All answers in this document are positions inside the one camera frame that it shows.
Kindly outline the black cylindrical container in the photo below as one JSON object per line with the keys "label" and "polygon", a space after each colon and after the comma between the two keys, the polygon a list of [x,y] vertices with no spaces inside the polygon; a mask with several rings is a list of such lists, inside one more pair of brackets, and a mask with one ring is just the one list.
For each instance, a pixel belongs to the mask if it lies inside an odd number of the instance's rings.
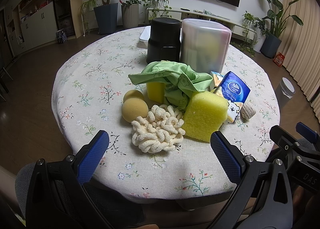
{"label": "black cylindrical container", "polygon": [[146,62],[180,62],[181,22],[172,18],[154,18],[151,21]]}

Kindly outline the cream chenille mop pad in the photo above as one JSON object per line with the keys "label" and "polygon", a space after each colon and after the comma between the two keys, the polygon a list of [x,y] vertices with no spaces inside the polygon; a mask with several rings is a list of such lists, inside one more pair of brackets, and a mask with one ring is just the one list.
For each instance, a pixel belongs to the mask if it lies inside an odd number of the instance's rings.
{"label": "cream chenille mop pad", "polygon": [[132,124],[132,144],[144,153],[172,152],[184,139],[183,113],[171,105],[153,105]]}

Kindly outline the translucent plastic storage box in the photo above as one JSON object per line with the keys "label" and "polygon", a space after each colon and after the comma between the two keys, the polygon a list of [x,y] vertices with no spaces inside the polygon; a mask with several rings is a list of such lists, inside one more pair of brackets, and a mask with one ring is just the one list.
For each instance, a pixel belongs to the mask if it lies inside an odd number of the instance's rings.
{"label": "translucent plastic storage box", "polygon": [[180,61],[195,72],[222,72],[232,32],[220,23],[182,20]]}

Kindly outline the white ribbed planter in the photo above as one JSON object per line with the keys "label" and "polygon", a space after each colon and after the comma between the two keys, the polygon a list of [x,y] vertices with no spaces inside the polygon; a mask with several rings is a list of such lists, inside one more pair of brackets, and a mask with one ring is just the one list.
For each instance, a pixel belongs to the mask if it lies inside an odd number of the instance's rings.
{"label": "white ribbed planter", "polygon": [[121,3],[121,15],[123,27],[125,29],[135,28],[139,24],[139,5],[140,0],[126,0]]}

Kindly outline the tan peanut-shaped sponge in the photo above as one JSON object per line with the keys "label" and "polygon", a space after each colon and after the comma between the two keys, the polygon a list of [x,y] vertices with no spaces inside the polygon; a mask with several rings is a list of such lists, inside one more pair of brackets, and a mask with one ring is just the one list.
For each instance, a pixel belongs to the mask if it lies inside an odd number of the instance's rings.
{"label": "tan peanut-shaped sponge", "polygon": [[136,120],[137,117],[147,117],[149,108],[143,94],[138,90],[129,90],[123,98],[121,109],[122,117],[127,122]]}

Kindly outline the bear print tissue pack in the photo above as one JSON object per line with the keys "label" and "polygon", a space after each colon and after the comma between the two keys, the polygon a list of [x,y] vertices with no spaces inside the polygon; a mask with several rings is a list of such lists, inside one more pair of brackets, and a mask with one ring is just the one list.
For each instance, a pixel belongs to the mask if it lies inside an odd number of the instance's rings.
{"label": "bear print tissue pack", "polygon": [[[214,71],[211,71],[210,75],[212,76],[213,81],[212,81],[211,85],[209,86],[209,88],[210,88],[210,91],[214,93],[215,90],[217,89],[217,87],[219,86],[219,84],[221,83],[221,81],[223,80],[225,75],[218,73],[218,72],[214,72]],[[244,103],[231,102],[229,100],[227,100],[227,102],[228,102],[228,110],[227,110],[228,116],[227,116],[226,121],[228,123],[233,123],[236,120],[236,118],[239,116],[240,110],[241,110],[242,106],[244,105]]]}

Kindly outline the beige knitted pouch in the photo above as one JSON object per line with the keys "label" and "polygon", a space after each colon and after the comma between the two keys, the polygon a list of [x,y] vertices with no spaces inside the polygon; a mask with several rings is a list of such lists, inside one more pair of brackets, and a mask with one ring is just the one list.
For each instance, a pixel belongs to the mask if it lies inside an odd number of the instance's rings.
{"label": "beige knitted pouch", "polygon": [[249,102],[245,102],[240,110],[240,114],[244,121],[249,121],[256,114],[256,111]]}

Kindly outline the small plant by console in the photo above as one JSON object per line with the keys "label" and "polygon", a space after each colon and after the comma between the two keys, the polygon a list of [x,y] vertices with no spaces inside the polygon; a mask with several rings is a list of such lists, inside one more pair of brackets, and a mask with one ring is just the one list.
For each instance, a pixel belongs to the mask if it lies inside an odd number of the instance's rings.
{"label": "small plant by console", "polygon": [[243,42],[240,44],[240,49],[242,51],[247,51],[251,56],[254,56],[254,47],[258,43],[257,30],[260,31],[261,36],[267,35],[269,30],[266,27],[265,20],[255,17],[247,11],[242,16],[244,17],[242,21],[244,32],[242,34]]}

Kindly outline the yellow rectangular sponge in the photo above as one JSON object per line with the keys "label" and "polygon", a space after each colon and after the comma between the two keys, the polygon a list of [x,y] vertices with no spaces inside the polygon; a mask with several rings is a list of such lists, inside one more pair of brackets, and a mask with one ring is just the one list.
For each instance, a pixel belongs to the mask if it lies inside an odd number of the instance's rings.
{"label": "yellow rectangular sponge", "polygon": [[182,129],[193,139],[209,142],[227,120],[228,101],[212,92],[194,92],[185,110]]}

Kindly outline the beige curtain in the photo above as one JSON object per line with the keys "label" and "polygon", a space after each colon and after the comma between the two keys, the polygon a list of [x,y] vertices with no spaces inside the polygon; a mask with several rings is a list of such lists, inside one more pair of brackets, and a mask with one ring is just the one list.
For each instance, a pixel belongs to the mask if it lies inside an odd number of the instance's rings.
{"label": "beige curtain", "polygon": [[300,0],[290,5],[285,16],[278,51],[285,56],[283,66],[311,101],[319,88],[319,5],[316,0]]}

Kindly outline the green cloth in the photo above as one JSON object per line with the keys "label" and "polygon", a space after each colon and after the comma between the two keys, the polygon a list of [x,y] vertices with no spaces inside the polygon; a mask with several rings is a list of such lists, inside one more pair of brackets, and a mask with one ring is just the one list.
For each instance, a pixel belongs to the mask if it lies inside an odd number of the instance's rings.
{"label": "green cloth", "polygon": [[195,72],[189,65],[172,61],[149,63],[140,74],[130,74],[132,84],[158,82],[164,84],[164,101],[184,110],[194,92],[204,92],[213,78],[205,72]]}

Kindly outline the trailing green pothos plant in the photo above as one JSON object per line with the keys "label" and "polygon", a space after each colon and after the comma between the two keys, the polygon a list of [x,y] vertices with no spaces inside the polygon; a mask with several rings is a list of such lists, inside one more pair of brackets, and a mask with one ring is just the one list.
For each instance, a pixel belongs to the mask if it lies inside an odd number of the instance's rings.
{"label": "trailing green pothos plant", "polygon": [[169,11],[169,0],[142,0],[145,22],[151,23],[154,18],[170,18]]}

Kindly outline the blue tissue pack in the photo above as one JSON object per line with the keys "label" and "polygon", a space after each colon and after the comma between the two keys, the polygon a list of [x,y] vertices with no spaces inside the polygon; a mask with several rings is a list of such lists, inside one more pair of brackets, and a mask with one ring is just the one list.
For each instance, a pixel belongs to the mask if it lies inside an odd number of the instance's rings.
{"label": "blue tissue pack", "polygon": [[215,94],[231,102],[245,103],[250,93],[249,87],[235,73],[229,71],[215,90]]}

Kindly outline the white wall cabinets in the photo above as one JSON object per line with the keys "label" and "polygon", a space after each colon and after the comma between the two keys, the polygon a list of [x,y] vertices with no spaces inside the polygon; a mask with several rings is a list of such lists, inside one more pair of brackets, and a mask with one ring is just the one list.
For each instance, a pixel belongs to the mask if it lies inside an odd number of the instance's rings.
{"label": "white wall cabinets", "polygon": [[14,56],[56,41],[53,0],[8,0],[4,14]]}

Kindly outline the right large leafy plant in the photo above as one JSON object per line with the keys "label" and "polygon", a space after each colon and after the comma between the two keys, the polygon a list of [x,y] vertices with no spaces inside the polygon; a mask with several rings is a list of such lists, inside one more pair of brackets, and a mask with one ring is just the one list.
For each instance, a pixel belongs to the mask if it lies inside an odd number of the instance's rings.
{"label": "right large leafy plant", "polygon": [[266,0],[268,11],[265,17],[257,18],[255,27],[265,36],[264,43],[260,49],[265,57],[273,59],[281,44],[281,35],[286,29],[289,18],[292,18],[298,25],[303,26],[303,21],[296,14],[289,14],[289,8],[300,0],[292,0],[285,7],[280,0]]}

